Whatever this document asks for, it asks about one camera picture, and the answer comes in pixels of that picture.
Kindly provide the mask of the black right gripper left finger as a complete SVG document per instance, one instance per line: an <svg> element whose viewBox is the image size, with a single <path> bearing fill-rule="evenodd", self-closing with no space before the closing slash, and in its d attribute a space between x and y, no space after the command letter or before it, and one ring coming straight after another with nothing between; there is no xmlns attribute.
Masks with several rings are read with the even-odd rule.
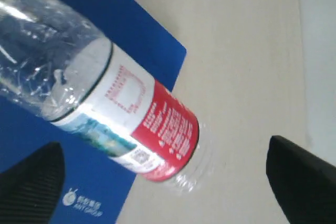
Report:
<svg viewBox="0 0 336 224"><path fill-rule="evenodd" d="M1 172L1 223L49 223L65 181L60 143L48 143Z"/></svg>

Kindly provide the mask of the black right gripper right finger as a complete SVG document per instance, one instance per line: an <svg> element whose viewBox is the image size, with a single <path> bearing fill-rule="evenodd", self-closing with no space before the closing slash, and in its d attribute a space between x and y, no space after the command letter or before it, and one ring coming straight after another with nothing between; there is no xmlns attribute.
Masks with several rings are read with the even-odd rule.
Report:
<svg viewBox="0 0 336 224"><path fill-rule="evenodd" d="M274 135L266 175L289 223L335 223L335 166Z"/></svg>

